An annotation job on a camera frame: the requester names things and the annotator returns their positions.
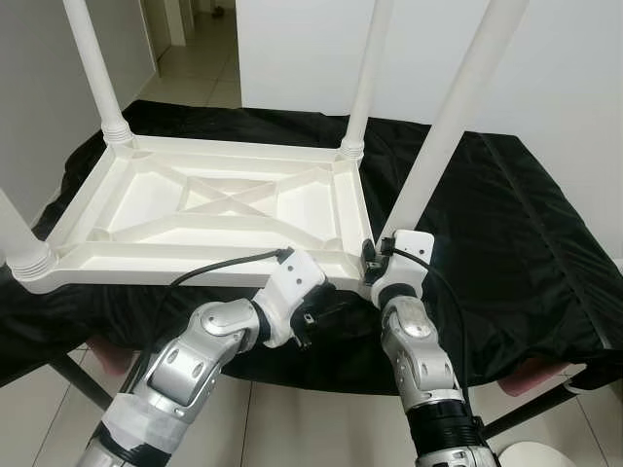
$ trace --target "metal bar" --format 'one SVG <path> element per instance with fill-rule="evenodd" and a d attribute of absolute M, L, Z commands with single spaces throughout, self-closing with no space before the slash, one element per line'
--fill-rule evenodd
<path fill-rule="evenodd" d="M 69 382 L 80 390 L 85 396 L 97 404 L 103 411 L 113 402 L 113 398 L 103 387 L 90 377 L 68 355 L 56 358 L 50 362 L 50 366 L 63 375 Z"/>
<path fill-rule="evenodd" d="M 532 399 L 522 407 L 492 421 L 485 426 L 483 436 L 492 438 L 499 433 L 523 423 L 563 402 L 572 399 L 577 394 L 606 386 L 621 378 L 621 367 L 616 365 L 589 365 L 584 371 L 570 380 L 559 384 L 544 394 Z"/>

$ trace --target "pink object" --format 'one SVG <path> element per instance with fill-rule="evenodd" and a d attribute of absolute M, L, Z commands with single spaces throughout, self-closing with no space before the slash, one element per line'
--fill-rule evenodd
<path fill-rule="evenodd" d="M 107 375 L 124 375 L 132 363 L 133 351 L 130 348 L 119 347 L 100 336 L 88 339 L 87 345 Z"/>
<path fill-rule="evenodd" d="M 515 373 L 500 379 L 497 384 L 509 396 L 521 396 L 550 377 L 558 375 L 567 366 L 568 363 L 529 358 Z"/>

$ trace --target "power cord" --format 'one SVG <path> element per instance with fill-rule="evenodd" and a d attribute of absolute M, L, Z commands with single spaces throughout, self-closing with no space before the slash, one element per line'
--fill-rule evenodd
<path fill-rule="evenodd" d="M 450 294 L 450 297 L 455 304 L 455 308 L 457 309 L 458 324 L 460 325 L 460 343 L 461 343 L 460 387 L 463 393 L 463 399 L 465 400 L 465 405 L 467 406 L 467 410 L 469 411 L 469 415 L 472 416 L 471 403 L 469 401 L 469 390 L 467 388 L 467 337 L 466 337 L 466 332 L 465 332 L 465 310 L 463 309 L 463 307 L 460 305 L 460 302 L 458 301 L 458 297 L 457 297 L 457 294 L 455 293 L 455 289 L 453 289 L 452 285 L 450 285 L 450 282 L 448 282 L 446 277 L 444 277 L 444 275 L 438 269 L 431 266 L 426 261 L 418 258 L 417 256 L 412 255 L 411 253 L 407 253 L 406 251 L 399 250 L 394 247 L 388 248 L 387 252 L 393 253 L 398 256 L 402 256 L 415 263 L 418 263 L 420 266 L 422 266 L 424 269 L 430 272 L 433 276 L 435 276 L 435 278 L 443 284 L 443 286 L 446 288 L 446 290 Z"/>
<path fill-rule="evenodd" d="M 203 266 L 201 268 L 193 269 L 189 272 L 186 272 L 185 274 L 180 275 L 175 280 L 173 280 L 170 284 L 168 284 L 166 286 L 165 293 L 160 298 L 158 305 L 156 306 L 156 312 L 153 318 L 154 326 L 152 328 L 151 336 L 149 340 L 147 341 L 145 347 L 141 351 L 140 356 L 138 357 L 136 363 L 134 364 L 134 367 L 132 367 L 132 370 L 130 370 L 128 379 L 126 380 L 126 382 L 124 382 L 121 392 L 125 392 L 124 390 L 128 390 L 129 388 L 133 389 L 134 386 L 139 381 L 141 381 L 142 378 L 147 373 L 147 369 L 149 368 L 149 360 L 154 351 L 154 342 L 156 340 L 156 333 L 158 331 L 158 327 L 160 324 L 160 318 L 161 318 L 163 307 L 166 303 L 166 300 L 169 298 L 171 292 L 176 287 L 179 287 L 187 280 L 193 277 L 196 277 L 198 275 L 205 274 L 207 272 L 211 272 L 217 269 L 227 268 L 229 266 L 242 265 L 244 263 L 253 263 L 255 261 L 266 260 L 266 259 L 273 258 L 273 257 L 277 257 L 277 259 L 281 262 L 285 258 L 287 258 L 292 253 L 292 251 L 293 250 L 291 248 L 277 249 L 277 250 L 269 251 L 267 253 L 261 253 L 259 255 L 245 256 L 243 258 L 234 258 L 232 260 L 223 261 L 221 263 L 215 263 L 213 265 Z M 188 318 L 186 314 L 179 313 L 179 312 L 178 314 L 184 316 L 185 318 Z"/>

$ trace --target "white round object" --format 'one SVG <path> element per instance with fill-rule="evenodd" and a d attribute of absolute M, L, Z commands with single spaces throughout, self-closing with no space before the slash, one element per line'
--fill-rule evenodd
<path fill-rule="evenodd" d="M 576 467 L 564 454 L 533 442 L 509 446 L 499 457 L 499 462 L 502 467 Z"/>

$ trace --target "white tape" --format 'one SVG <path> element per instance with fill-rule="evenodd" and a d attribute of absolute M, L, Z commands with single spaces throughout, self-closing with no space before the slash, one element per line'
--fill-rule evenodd
<path fill-rule="evenodd" d="M 189 426 L 134 394 L 117 394 L 101 421 L 124 449 L 148 444 L 168 454 L 175 452 Z"/>

